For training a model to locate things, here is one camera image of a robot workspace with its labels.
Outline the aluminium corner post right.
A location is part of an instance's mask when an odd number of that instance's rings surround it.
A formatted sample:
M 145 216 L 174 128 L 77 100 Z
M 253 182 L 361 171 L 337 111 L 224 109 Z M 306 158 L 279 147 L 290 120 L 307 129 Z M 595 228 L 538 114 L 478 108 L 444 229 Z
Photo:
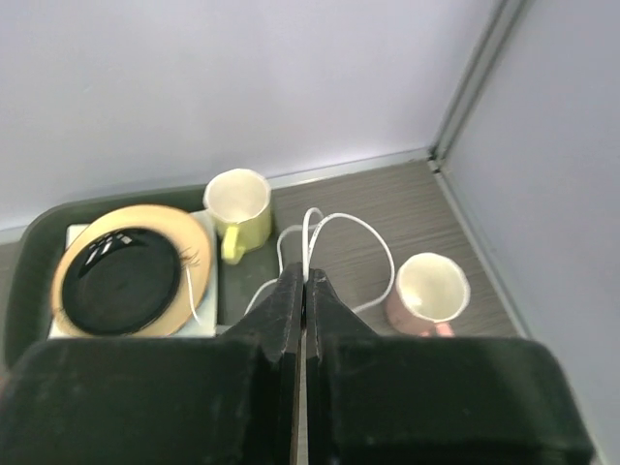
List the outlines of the aluminium corner post right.
M 524 0 L 504 0 L 492 10 L 429 150 L 429 160 L 438 168 L 450 155 L 528 4 Z

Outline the pink mug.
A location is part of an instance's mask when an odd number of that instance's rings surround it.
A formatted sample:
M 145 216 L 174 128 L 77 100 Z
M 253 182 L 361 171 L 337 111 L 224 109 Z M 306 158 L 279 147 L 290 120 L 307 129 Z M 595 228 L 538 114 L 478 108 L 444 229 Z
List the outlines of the pink mug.
M 384 310 L 400 333 L 452 337 L 450 323 L 467 308 L 470 297 L 469 281 L 454 260 L 420 253 L 398 269 Z

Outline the yellow mug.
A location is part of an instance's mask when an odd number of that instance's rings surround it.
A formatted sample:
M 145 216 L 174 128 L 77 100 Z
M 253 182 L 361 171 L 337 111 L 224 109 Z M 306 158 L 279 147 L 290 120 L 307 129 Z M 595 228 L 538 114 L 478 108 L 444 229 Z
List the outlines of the yellow mug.
M 233 169 L 216 175 L 207 183 L 202 203 L 218 233 L 221 258 L 227 264 L 238 264 L 271 236 L 271 187 L 256 171 Z

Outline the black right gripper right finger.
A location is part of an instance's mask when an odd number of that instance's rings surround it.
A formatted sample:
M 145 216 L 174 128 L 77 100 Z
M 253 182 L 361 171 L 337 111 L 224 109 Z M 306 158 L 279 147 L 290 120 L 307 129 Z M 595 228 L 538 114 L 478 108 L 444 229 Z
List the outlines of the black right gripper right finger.
M 306 286 L 313 464 L 588 464 L 595 449 L 552 353 L 526 339 L 382 336 L 326 274 Z

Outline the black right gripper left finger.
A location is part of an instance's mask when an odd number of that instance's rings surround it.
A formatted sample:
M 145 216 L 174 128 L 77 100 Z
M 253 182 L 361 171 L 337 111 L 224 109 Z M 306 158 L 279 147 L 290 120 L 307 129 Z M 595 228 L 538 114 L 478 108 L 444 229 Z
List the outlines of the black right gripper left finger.
M 1 392 L 5 464 L 289 464 L 304 285 L 214 338 L 55 339 Z

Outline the white square plate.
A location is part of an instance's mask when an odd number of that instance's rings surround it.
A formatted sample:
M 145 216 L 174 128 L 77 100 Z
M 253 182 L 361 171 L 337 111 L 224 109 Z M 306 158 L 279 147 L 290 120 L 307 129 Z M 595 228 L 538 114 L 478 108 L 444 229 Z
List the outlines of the white square plate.
M 188 213 L 174 207 L 138 204 L 103 215 L 91 224 L 72 224 L 66 232 L 66 247 L 57 266 L 50 291 L 52 324 L 48 338 L 84 337 L 60 309 L 61 278 L 70 260 L 104 233 L 127 227 L 147 227 L 163 233 L 182 253 L 180 296 L 155 323 L 138 332 L 147 337 L 212 337 L 217 323 L 217 234 L 204 210 Z

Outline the dark green tray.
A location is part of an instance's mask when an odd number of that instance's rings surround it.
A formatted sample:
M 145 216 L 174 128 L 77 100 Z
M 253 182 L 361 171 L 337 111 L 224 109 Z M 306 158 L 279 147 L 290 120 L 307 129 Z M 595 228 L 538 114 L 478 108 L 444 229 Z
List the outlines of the dark green tray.
M 20 241 L 1 246 L 1 369 L 9 370 L 51 323 L 48 292 L 62 255 L 67 227 L 89 223 L 114 209 L 156 203 L 188 212 L 202 209 L 201 185 L 156 189 L 65 202 L 37 217 Z M 278 274 L 276 240 L 237 265 L 218 263 L 218 322 L 235 324 L 255 291 Z

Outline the black and tan plate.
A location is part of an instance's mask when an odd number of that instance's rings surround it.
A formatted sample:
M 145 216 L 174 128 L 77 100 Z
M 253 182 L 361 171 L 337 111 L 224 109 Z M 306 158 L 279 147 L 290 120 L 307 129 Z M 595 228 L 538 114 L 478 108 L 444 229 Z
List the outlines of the black and tan plate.
M 84 337 L 139 336 L 180 296 L 182 253 L 161 232 L 106 232 L 70 260 L 60 309 Z

